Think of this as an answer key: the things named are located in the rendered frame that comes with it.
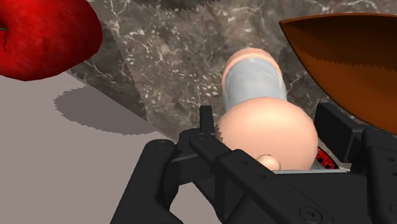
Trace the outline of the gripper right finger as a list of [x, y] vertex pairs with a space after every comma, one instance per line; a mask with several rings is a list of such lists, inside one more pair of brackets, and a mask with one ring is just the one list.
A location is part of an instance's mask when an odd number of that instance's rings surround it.
[[373, 224], [397, 224], [397, 139], [383, 129], [356, 123], [328, 102], [317, 105], [314, 125], [340, 162], [366, 176]]

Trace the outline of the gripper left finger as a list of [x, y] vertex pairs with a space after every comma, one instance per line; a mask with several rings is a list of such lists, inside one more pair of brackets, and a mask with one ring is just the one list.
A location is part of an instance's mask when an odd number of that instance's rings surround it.
[[170, 211], [179, 186], [211, 178], [222, 224], [333, 224], [308, 196], [215, 139], [210, 106], [200, 107], [200, 127], [182, 132], [178, 143], [145, 145], [110, 224], [183, 224]]

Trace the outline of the peach figure with grey band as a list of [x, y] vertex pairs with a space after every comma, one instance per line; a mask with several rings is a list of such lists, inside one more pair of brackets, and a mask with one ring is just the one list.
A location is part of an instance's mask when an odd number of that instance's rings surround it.
[[312, 119], [288, 102], [279, 65], [264, 50], [245, 48], [226, 62], [221, 80], [225, 114], [215, 136], [272, 171], [309, 170], [318, 138]]

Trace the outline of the brown wooden bowl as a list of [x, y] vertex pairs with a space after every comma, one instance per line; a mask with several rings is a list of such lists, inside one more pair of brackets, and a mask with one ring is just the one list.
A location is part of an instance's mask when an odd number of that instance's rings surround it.
[[327, 95], [356, 118], [397, 135], [397, 15], [334, 13], [279, 25]]

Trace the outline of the red apple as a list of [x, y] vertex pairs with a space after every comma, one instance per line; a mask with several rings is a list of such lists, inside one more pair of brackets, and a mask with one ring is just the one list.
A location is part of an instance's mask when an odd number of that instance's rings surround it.
[[87, 0], [0, 0], [0, 75], [56, 76], [89, 59], [102, 27]]

